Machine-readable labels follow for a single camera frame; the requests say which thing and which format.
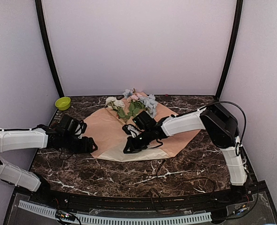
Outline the peach wrapping paper sheet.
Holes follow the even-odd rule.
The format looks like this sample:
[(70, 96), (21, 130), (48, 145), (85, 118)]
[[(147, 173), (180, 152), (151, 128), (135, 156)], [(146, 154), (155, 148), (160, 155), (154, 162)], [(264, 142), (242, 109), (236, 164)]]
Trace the peach wrapping paper sheet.
[(163, 145), (159, 147), (156, 140), (149, 138), (131, 138), (122, 126), (125, 122), (118, 119), (117, 114), (110, 108), (101, 108), (86, 119), (87, 124), (84, 136), (92, 137), (98, 149), (92, 152), (97, 159), (115, 162), (142, 161), (154, 159), (166, 159), (175, 157), (188, 143), (200, 132), (200, 130), (187, 131), (162, 139)]

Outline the pink fake flower stem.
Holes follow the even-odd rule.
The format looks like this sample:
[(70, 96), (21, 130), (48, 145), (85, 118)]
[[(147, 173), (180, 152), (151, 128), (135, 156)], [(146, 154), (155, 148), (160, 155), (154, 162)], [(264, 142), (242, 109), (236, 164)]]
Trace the pink fake flower stem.
[(146, 110), (145, 105), (140, 101), (142, 97), (143, 95), (134, 93), (127, 98), (129, 103), (128, 116), (135, 117), (141, 110)]

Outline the blue fake flower bunch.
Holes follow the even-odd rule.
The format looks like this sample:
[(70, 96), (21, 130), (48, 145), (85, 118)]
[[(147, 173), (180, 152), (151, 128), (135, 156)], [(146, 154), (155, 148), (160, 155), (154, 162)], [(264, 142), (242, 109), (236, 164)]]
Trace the blue fake flower bunch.
[(158, 102), (156, 101), (156, 97), (153, 94), (146, 95), (145, 93), (137, 92), (134, 88), (125, 89), (125, 91), (123, 92), (123, 96), (127, 100), (127, 98), (134, 93), (139, 93), (139, 94), (143, 95), (143, 97), (141, 98), (140, 101), (145, 105), (145, 108), (146, 108), (145, 111), (152, 118), (155, 118), (155, 116), (157, 114), (157, 105), (158, 105)]

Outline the white fake flower stem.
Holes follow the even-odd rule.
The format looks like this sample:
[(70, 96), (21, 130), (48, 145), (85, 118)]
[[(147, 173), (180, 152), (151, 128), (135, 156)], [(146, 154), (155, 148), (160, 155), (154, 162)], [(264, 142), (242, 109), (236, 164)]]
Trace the white fake flower stem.
[(105, 100), (105, 104), (108, 108), (116, 112), (119, 119), (122, 119), (127, 124), (130, 116), (125, 113), (125, 104), (122, 100), (118, 100), (116, 97), (108, 97)]

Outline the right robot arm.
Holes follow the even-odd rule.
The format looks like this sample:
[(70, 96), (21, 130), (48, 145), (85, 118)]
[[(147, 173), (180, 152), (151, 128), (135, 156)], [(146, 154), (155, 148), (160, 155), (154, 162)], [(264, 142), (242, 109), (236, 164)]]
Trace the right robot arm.
[(223, 101), (214, 102), (189, 113), (163, 117), (159, 121), (141, 112), (134, 117), (139, 134), (127, 138), (123, 152), (137, 153), (147, 149), (154, 140), (160, 142), (176, 134), (204, 129), (212, 143), (222, 151), (230, 173), (230, 183), (235, 186), (228, 192), (227, 199), (231, 203), (238, 203), (246, 195), (243, 186), (247, 181), (247, 169), (240, 155), (244, 133), (239, 132), (237, 119), (223, 104)]

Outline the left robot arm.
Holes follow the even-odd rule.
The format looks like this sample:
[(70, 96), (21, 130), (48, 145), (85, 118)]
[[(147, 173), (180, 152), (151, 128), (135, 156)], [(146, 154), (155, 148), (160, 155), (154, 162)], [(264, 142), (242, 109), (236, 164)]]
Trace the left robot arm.
[(73, 155), (92, 153), (98, 149), (91, 137), (84, 135), (87, 124), (83, 120), (64, 115), (60, 122), (34, 128), (0, 128), (0, 180), (36, 192), (44, 204), (54, 201), (54, 193), (40, 175), (25, 170), (4, 158), (15, 151), (38, 149), (66, 149)]

